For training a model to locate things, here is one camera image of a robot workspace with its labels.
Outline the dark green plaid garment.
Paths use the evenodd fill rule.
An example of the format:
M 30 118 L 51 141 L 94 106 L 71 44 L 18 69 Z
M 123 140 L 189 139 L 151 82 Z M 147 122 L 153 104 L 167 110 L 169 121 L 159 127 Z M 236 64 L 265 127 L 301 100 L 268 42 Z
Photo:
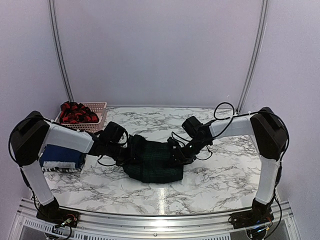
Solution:
M 146 140 L 141 135 L 130 136 L 129 156 L 121 165 L 132 179 L 142 183 L 167 184 L 181 181 L 184 176 L 182 165 L 172 165 L 173 146 L 168 142 Z

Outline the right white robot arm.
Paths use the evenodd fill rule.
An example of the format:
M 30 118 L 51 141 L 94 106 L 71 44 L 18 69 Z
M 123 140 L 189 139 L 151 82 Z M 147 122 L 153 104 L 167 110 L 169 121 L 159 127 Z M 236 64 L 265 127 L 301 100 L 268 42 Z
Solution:
M 282 121 L 270 107 L 259 111 L 227 118 L 213 119 L 203 124 L 196 117 L 189 117 L 182 128 L 191 137 L 185 146 L 175 143 L 170 160 L 174 166 L 191 164 L 200 151 L 214 140 L 252 136 L 261 161 L 258 190 L 254 202 L 258 205 L 248 212 L 247 219 L 258 224 L 267 216 L 265 206 L 274 199 L 274 191 L 281 178 L 282 158 L 289 146 L 289 132 Z

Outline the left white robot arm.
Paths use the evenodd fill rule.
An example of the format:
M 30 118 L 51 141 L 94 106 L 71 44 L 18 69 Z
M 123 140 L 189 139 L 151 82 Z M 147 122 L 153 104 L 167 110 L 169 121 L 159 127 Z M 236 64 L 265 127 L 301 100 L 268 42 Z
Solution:
M 96 133 L 75 130 L 44 118 L 33 111 L 11 131 L 8 151 L 18 164 L 27 186 L 44 207 L 44 215 L 53 223 L 63 219 L 63 211 L 53 202 L 55 197 L 44 177 L 44 169 L 77 170 L 85 156 L 108 156 L 123 160 L 128 132 L 115 122 Z

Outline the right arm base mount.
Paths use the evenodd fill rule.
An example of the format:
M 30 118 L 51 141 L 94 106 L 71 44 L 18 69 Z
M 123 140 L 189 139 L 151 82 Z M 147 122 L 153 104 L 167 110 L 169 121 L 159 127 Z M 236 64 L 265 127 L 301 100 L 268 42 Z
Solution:
M 234 229 L 256 226 L 274 220 L 271 205 L 274 202 L 274 197 L 270 202 L 263 204 L 256 200 L 252 201 L 251 210 L 238 211 L 230 215 L 228 222 L 232 224 Z

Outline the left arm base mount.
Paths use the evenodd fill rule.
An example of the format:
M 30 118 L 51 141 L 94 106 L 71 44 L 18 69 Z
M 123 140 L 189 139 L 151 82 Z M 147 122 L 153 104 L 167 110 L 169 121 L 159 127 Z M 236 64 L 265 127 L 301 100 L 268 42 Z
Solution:
M 37 210 L 37 219 L 56 224 L 58 226 L 66 225 L 76 228 L 78 225 L 80 213 L 78 211 L 61 208 L 56 198 L 46 205 L 34 202 L 34 206 Z

